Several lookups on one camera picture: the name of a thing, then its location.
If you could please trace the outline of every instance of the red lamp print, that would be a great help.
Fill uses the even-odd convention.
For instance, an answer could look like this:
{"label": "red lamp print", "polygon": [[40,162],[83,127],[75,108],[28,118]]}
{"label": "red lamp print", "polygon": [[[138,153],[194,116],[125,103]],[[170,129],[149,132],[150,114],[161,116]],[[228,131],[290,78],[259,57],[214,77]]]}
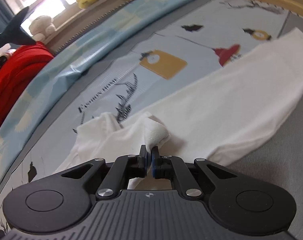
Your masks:
{"label": "red lamp print", "polygon": [[215,54],[219,57],[219,64],[223,67],[227,62],[234,61],[241,57],[239,54],[240,45],[234,44],[230,48],[212,48]]}

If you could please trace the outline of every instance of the white towel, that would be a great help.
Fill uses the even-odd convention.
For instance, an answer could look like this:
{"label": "white towel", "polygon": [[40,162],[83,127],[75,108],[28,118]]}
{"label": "white towel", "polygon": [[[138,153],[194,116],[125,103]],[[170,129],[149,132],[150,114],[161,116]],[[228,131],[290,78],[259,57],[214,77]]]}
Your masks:
{"label": "white towel", "polygon": [[[171,135],[162,155],[228,165],[270,139],[302,94],[303,33],[296,28],[141,112],[161,120]],[[141,112],[122,124],[136,122]]]}
{"label": "white towel", "polygon": [[[171,138],[161,155],[228,165],[271,138],[302,94],[303,33],[295,29],[146,107],[122,122],[123,129],[110,114],[80,126],[74,148],[57,171],[97,157],[112,162],[138,154],[149,142],[150,150],[168,140],[167,130]],[[153,125],[157,128],[149,131]]]}
{"label": "white towel", "polygon": [[122,155],[139,154],[141,145],[150,153],[154,146],[161,147],[169,140],[166,127],[153,120],[146,112],[136,122],[121,127],[113,114],[103,113],[77,128],[74,147],[55,173],[87,162],[104,158],[113,162]]}

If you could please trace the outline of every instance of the dark blue shark tail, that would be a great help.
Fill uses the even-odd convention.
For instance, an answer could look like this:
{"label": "dark blue shark tail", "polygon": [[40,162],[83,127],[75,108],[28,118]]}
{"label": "dark blue shark tail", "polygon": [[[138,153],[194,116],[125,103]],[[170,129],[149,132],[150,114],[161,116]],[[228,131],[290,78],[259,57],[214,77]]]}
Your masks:
{"label": "dark blue shark tail", "polygon": [[0,48],[7,43],[16,45],[35,45],[36,42],[21,30],[21,24],[28,13],[29,7],[25,7],[10,21],[5,30],[0,33]]}

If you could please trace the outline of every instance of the metal pivot screw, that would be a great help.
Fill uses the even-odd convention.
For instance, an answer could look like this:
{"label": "metal pivot screw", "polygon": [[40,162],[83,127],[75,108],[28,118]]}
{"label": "metal pivot screw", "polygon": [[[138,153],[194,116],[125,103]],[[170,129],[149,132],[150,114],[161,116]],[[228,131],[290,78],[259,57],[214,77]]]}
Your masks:
{"label": "metal pivot screw", "polygon": [[189,197],[199,197],[201,195],[201,191],[196,188],[190,188],[186,190],[186,195]]}
{"label": "metal pivot screw", "polygon": [[101,197],[109,197],[111,195],[113,195],[113,190],[110,188],[102,188],[100,190],[98,190],[98,195]]}

